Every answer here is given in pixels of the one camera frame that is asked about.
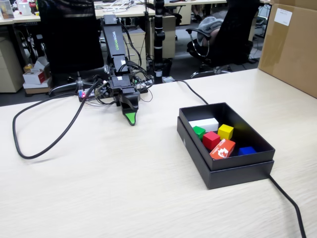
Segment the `orange box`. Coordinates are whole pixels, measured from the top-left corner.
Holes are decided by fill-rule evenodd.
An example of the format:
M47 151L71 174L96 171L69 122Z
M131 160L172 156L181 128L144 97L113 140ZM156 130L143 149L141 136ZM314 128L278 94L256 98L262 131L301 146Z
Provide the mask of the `orange box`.
M236 144L236 143L233 142L233 141L231 141L231 140L223 139L223 140L220 141L220 143L217 144L217 146L210 152L210 156L211 156L214 160L220 160L220 159L228 158L228 157L230 156L230 154L232 153L235 144Z

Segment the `white block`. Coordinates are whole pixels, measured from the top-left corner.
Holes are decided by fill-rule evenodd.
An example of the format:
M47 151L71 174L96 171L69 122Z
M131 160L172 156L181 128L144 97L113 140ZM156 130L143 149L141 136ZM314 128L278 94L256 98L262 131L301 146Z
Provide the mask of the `white block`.
M205 129L206 133L210 131L218 131L218 127L219 127L219 123L217 122L215 118L204 119L204 120L193 120L193 121L190 121L189 124L192 127L199 126Z

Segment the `office desk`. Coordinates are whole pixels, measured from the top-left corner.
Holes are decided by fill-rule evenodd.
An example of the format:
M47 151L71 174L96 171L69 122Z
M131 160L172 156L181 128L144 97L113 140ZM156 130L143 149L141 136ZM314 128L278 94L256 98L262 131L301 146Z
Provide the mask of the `office desk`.
M269 4L270 0L260 0L261 3ZM200 5L200 4L216 4L227 3L226 0L195 0L195 1L178 1L164 3L164 6L186 6L186 5Z
M136 5L129 8L127 11L116 13L117 17L135 17L135 16L144 16L145 6L144 5ZM112 12L103 12L102 9L96 9L96 18L102 18L104 15L113 14ZM154 16L155 11L149 9L149 16ZM0 25L8 25L14 23L23 23L23 22L37 22L41 21L39 16L30 15L30 16L23 16L17 14L17 11L14 14L14 19L12 20L0 20Z
M257 69L187 82L208 102L228 103L276 149L271 174L316 237L317 99ZM1 107L0 237L300 236L293 206L267 179L207 190L176 131L179 108L203 102L181 82L151 91L136 126L116 106L85 105L66 136L31 161L18 156L11 128L31 104ZM22 114L21 150L51 144L78 107L69 97Z

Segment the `green block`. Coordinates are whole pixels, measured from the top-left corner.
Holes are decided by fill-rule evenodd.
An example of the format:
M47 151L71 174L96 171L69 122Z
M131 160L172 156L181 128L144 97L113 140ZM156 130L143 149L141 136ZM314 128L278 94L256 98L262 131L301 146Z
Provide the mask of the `green block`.
M193 129L194 132L198 135L199 139L203 140L203 135L206 133L206 130L199 126L195 126Z

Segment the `black box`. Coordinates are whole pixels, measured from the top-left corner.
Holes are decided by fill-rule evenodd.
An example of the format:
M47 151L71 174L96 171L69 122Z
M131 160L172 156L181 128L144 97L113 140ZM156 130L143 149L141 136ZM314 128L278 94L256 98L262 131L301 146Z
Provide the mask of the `black box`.
M234 127L235 149L229 158L214 160L189 121L215 118L219 126ZM177 131L208 189L268 178L275 149L226 103L180 108ZM238 156L241 147L252 146L256 154Z

